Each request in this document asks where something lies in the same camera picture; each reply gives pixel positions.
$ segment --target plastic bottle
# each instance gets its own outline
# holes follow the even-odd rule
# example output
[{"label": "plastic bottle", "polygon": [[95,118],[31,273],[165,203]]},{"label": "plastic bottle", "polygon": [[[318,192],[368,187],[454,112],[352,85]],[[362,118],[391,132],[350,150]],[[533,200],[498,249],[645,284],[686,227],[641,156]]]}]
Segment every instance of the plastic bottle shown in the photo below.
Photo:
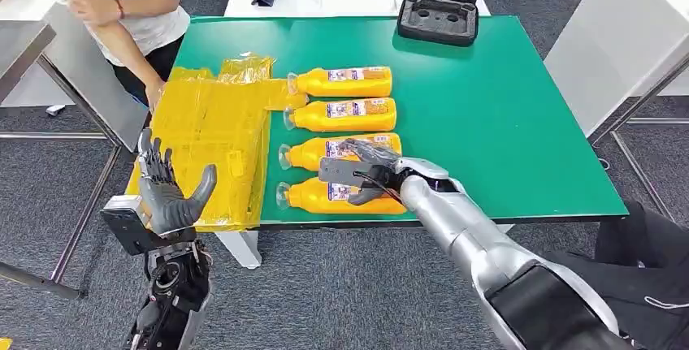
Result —
[{"label": "plastic bottle", "polygon": [[312,214],[403,214],[406,208],[389,196],[382,196],[364,205],[347,202],[358,188],[329,184],[314,177],[302,184],[289,186],[282,182],[277,188],[277,204],[281,209],[302,208]]},{"label": "plastic bottle", "polygon": [[281,145],[278,151],[279,163],[284,170],[289,167],[304,167],[310,171],[318,171],[321,158],[338,158],[348,161],[358,161],[359,158],[350,151],[338,147],[345,139],[368,140],[377,145],[384,145],[402,154],[402,142],[396,133],[384,132],[369,135],[351,135],[339,137],[315,137],[304,144],[290,147]]},{"label": "plastic bottle", "polygon": [[397,107],[392,98],[316,101],[284,112],[287,129],[300,127],[314,132],[391,131],[396,122]]},{"label": "plastic bottle", "polygon": [[316,97],[387,97],[392,91],[390,67],[355,67],[341,70],[315,68],[287,76],[290,93]]}]

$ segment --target green tabletop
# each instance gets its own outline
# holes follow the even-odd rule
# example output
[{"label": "green tabletop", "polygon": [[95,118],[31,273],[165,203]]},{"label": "green tabletop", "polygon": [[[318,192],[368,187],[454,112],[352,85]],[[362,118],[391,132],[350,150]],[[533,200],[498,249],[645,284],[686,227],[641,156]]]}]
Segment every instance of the green tabletop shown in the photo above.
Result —
[{"label": "green tabletop", "polygon": [[[175,64],[217,74],[223,59],[251,51],[277,59],[275,78],[314,67],[390,66],[394,132],[404,155],[446,168],[497,223],[593,221],[627,213],[516,17],[482,17],[470,48],[405,39],[395,27],[395,19],[366,17],[197,19]],[[278,209],[279,182],[315,176],[298,168],[283,171],[279,146],[340,135],[287,131],[275,113],[262,226],[414,220],[412,214]]]}]

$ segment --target robotic arm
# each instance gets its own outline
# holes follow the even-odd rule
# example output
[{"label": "robotic arm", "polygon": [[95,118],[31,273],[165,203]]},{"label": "robotic arm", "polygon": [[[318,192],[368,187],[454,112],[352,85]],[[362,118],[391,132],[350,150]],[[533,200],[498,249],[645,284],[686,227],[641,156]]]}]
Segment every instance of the robotic arm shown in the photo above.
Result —
[{"label": "robotic arm", "polygon": [[324,158],[319,178],[361,187],[362,204],[398,199],[471,279],[487,321],[507,349],[628,349],[607,304],[573,271],[511,240],[462,184],[423,159],[399,158],[362,140],[342,144],[367,162]]},{"label": "robotic arm", "polygon": [[147,128],[139,139],[139,196],[115,196],[101,215],[130,255],[145,255],[148,296],[123,350],[185,350],[191,346],[213,296],[212,258],[192,225],[215,189],[207,166],[191,197],[175,180],[172,151],[160,153]]},{"label": "robotic arm", "polygon": [[[161,156],[160,140],[151,145],[148,130],[139,146],[142,197],[113,197],[101,211],[125,251],[147,258],[149,295],[122,349],[186,350],[213,296],[212,260],[192,225],[215,188],[215,167],[208,166],[196,192],[184,198],[171,152]],[[387,193],[416,214],[471,279],[505,348],[632,348],[618,337],[617,320],[591,287],[566,267],[511,240],[446,170],[362,140],[346,140],[341,146],[363,162],[324,158],[318,177],[360,187],[349,199],[354,205]]]}]

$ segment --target bracelet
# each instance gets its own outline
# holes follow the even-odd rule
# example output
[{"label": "bracelet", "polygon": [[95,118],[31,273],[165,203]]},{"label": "bracelet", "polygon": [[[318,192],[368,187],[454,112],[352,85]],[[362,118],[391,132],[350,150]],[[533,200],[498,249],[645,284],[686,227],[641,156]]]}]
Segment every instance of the bracelet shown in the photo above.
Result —
[{"label": "bracelet", "polygon": [[115,3],[119,9],[119,19],[124,19],[124,8],[122,7],[122,3],[119,0],[115,0]]}]

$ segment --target black pants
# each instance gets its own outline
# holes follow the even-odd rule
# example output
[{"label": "black pants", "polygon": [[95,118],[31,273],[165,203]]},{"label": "black pants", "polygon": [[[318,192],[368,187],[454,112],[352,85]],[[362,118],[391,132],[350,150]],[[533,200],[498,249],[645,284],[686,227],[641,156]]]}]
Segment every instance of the black pants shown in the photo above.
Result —
[{"label": "black pants", "polygon": [[630,216],[600,224],[596,257],[550,253],[608,303],[621,331],[650,350],[689,348],[689,308],[661,309],[664,303],[689,303],[689,232],[638,202],[627,202]]},{"label": "black pants", "polygon": [[[175,59],[177,58],[177,51],[180,50],[180,45],[182,45],[182,40],[184,36],[173,41],[168,45],[164,45],[157,48],[146,55],[146,60],[150,63],[151,67],[158,73],[162,80],[167,81],[170,77],[170,71],[172,71],[172,65],[175,64]],[[146,98],[146,87],[143,82],[141,82],[137,76],[129,71],[126,67],[116,66],[112,64],[112,69],[115,72],[115,76],[119,82],[127,90],[127,93],[132,94],[137,100],[142,104],[148,106],[149,100]]]}]

